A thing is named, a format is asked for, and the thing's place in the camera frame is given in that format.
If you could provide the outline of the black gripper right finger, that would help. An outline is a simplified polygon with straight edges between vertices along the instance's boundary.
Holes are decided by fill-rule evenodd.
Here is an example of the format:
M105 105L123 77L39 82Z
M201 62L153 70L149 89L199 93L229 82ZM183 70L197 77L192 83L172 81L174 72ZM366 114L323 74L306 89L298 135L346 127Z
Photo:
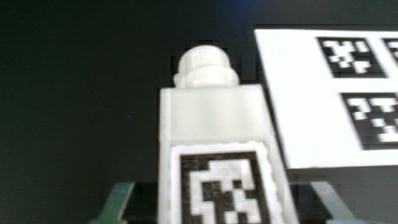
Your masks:
M330 214L325 224L362 224L362 220L355 218L330 183L313 182L311 187Z

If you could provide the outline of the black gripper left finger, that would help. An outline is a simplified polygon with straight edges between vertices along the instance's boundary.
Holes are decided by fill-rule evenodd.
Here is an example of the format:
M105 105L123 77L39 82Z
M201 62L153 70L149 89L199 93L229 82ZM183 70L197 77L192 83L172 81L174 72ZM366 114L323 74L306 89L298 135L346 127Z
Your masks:
M128 224L123 214L133 188L133 182L121 182L114 185L99 215L87 224Z

